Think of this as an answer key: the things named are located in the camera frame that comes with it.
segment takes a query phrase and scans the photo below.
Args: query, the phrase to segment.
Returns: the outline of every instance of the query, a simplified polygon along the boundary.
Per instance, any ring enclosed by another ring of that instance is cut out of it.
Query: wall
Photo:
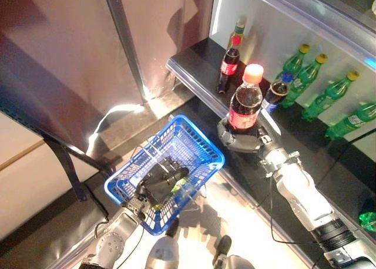
[[[319,115],[319,119],[324,123],[333,125],[354,111],[360,102],[376,101],[374,71],[321,37],[319,29],[311,31],[261,0],[214,0],[210,37],[225,48],[241,15],[247,19],[245,39],[240,49],[241,59],[246,64],[263,65],[264,77],[269,81],[274,80],[285,60],[293,55],[302,43],[311,45],[311,52],[306,55],[304,64],[312,62],[321,52],[328,55],[328,61],[322,66],[316,81],[297,99],[304,107],[326,88],[329,80],[342,78],[352,69],[359,71],[360,78],[349,88],[347,94],[331,109]],[[345,138],[355,139],[375,126],[376,120],[373,120]],[[376,137],[371,135],[368,140],[370,142],[358,142],[357,147],[375,160]]]
[[[0,240],[71,188],[59,160],[37,134],[0,113]],[[71,156],[81,181],[97,172]]]
[[[122,0],[148,98],[174,85],[169,57],[206,38],[213,0]]]
[[[82,151],[112,107],[140,104],[106,0],[0,0],[0,95]]]

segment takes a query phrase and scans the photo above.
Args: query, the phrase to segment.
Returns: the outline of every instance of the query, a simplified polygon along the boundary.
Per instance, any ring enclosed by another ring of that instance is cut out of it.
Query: plastic bottle
[[[243,18],[239,18],[236,22],[236,26],[235,26],[235,30],[234,32],[231,33],[230,35],[230,38],[229,38],[229,42],[227,43],[227,48],[231,47],[231,44],[232,44],[232,39],[233,37],[235,36],[238,36],[240,37],[240,43],[243,41],[243,38],[244,38],[244,27],[246,27],[245,23],[244,23],[245,19]]]
[[[259,88],[263,72],[261,65],[246,66],[243,84],[237,88],[230,103],[229,126],[232,133],[245,132],[255,124],[263,100]]]
[[[376,212],[367,212],[359,215],[360,226],[368,231],[376,232]]]
[[[291,84],[289,93],[281,102],[283,107],[289,107],[294,104],[295,100],[304,92],[304,90],[306,90],[311,83],[315,81],[321,65],[323,65],[327,59],[327,55],[321,53],[317,56],[313,63],[307,65],[299,71],[298,76]]]
[[[302,118],[312,121],[320,113],[327,110],[337,100],[341,99],[345,94],[350,84],[359,78],[359,72],[350,71],[345,78],[331,84],[325,92],[318,96],[313,103],[306,108],[302,113]]]
[[[261,103],[261,107],[265,109],[268,113],[272,113],[274,109],[278,106],[288,93],[288,88],[291,81],[293,80],[292,73],[284,73],[281,81],[275,81],[270,84],[268,91],[266,92],[265,98]]]
[[[327,129],[326,137],[330,137],[331,140],[343,137],[349,132],[352,132],[366,122],[374,120],[376,118],[376,103],[366,103],[360,106],[355,112],[352,112],[349,116],[343,118],[336,125]]]
[[[304,55],[310,49],[311,47],[308,44],[301,44],[299,51],[283,64],[282,71],[276,77],[276,82],[281,81],[285,73],[290,73],[296,77],[303,64]]]
[[[239,63],[240,59],[240,42],[240,37],[232,37],[231,47],[226,50],[226,53],[223,56],[220,68],[220,76],[217,84],[217,92],[219,94],[224,94],[227,92],[230,86],[229,78],[236,72],[237,64]]]

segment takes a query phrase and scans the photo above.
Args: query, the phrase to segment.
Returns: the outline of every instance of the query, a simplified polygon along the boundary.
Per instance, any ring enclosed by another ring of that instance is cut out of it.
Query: blue plastic basket
[[[189,169],[187,183],[162,206],[145,213],[142,226],[153,235],[169,227],[183,207],[224,164],[220,150],[186,117],[178,115],[132,157],[114,175],[106,180],[105,191],[117,204],[133,197],[138,183],[149,170],[165,157]]]

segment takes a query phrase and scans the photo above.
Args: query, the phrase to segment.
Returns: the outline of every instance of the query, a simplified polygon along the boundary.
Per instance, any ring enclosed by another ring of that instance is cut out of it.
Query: bottle cap
[[[243,81],[249,84],[259,84],[263,78],[264,68],[261,65],[251,63],[246,66]]]
[[[241,42],[241,37],[239,35],[234,35],[232,38],[231,38],[231,44],[233,46],[239,46],[240,45],[240,42]]]
[[[320,64],[324,64],[328,60],[328,56],[324,53],[321,53],[317,56],[316,61]]]
[[[356,70],[350,71],[347,75],[347,78],[349,78],[351,81],[355,81],[359,78],[360,74]]]
[[[294,75],[290,72],[286,72],[282,76],[282,81],[284,83],[291,83],[291,81],[294,79]]]
[[[240,16],[239,19],[236,22],[236,26],[244,28],[245,24],[246,24],[246,17]]]
[[[299,51],[301,53],[308,53],[311,49],[311,46],[308,45],[308,44],[301,44],[300,48],[299,48]]]

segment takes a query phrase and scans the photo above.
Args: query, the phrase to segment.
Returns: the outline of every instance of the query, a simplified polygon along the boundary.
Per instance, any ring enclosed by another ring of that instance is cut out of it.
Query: green bottle
[[[366,212],[359,215],[360,226],[368,231],[376,232],[376,213]]]
[[[343,118],[336,125],[328,128],[325,136],[331,140],[343,137],[347,133],[357,130],[366,122],[376,118],[376,103],[366,103],[360,106],[355,112]]]
[[[292,106],[295,100],[306,90],[312,82],[315,81],[318,71],[327,61],[328,57],[324,53],[321,53],[317,56],[316,60],[307,65],[306,67],[302,68],[299,71],[298,76],[293,80],[291,84],[291,88],[287,96],[281,102],[281,105],[286,108]]]
[[[295,78],[303,64],[304,55],[308,53],[310,49],[311,47],[308,44],[301,44],[299,51],[283,64],[282,71],[277,75],[275,82],[282,81],[282,77],[285,73],[290,73]]]
[[[318,96],[313,103],[303,111],[302,118],[312,121],[320,113],[331,107],[333,103],[341,99],[346,94],[350,84],[358,78],[359,72],[353,70],[350,71],[344,79],[329,85],[325,92]]]

